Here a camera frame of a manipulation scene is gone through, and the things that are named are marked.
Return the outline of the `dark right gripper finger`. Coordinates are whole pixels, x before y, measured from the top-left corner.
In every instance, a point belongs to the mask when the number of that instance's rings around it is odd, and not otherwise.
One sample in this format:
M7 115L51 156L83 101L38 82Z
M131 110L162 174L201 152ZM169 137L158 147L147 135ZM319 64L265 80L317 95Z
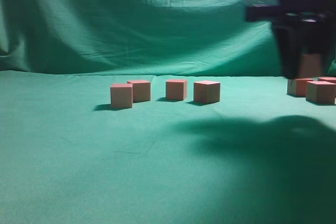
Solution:
M327 74L335 53L335 20L313 23L306 39L306 54L319 64L321 75Z

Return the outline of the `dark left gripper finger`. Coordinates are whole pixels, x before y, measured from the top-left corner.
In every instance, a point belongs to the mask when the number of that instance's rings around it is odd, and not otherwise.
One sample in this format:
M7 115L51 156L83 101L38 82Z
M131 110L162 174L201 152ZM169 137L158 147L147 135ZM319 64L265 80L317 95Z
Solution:
M287 79L298 78L303 48L301 26L272 24L271 30L279 52L282 76Z

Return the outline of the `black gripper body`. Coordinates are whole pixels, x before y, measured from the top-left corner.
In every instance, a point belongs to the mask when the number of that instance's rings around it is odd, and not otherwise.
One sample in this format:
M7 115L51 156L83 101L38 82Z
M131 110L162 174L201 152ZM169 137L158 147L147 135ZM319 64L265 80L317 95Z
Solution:
M247 22L315 19L319 22L335 20L335 0L279 0L279 6L247 7Z

